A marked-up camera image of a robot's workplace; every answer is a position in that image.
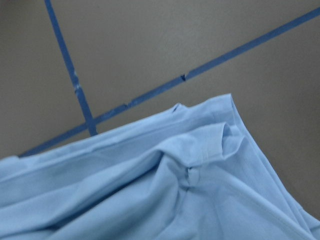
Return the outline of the light blue t-shirt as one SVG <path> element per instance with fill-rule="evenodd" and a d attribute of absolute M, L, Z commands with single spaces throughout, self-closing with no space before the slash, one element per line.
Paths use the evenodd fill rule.
<path fill-rule="evenodd" d="M 0 161 L 3 240 L 317 240 L 230 94 Z"/>

